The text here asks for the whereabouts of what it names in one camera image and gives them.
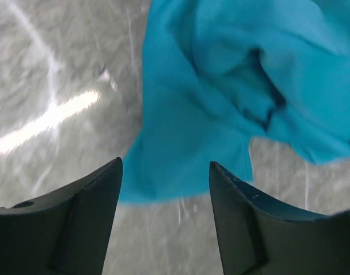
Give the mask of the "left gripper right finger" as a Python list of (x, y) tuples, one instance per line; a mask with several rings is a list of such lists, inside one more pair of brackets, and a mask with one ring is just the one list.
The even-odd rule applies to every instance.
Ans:
[(209, 184), (224, 274), (350, 274), (350, 210), (300, 209), (217, 162)]

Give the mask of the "teal t shirt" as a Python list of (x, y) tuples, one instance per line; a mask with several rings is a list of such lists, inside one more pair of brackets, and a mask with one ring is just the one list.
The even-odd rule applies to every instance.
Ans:
[(350, 158), (350, 1), (152, 1), (142, 66), (121, 202), (206, 192), (212, 161), (252, 180), (254, 137)]

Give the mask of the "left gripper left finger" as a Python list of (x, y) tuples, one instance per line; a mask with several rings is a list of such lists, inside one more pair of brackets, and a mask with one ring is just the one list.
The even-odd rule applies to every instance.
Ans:
[(11, 208), (0, 207), (0, 274), (101, 274), (123, 162)]

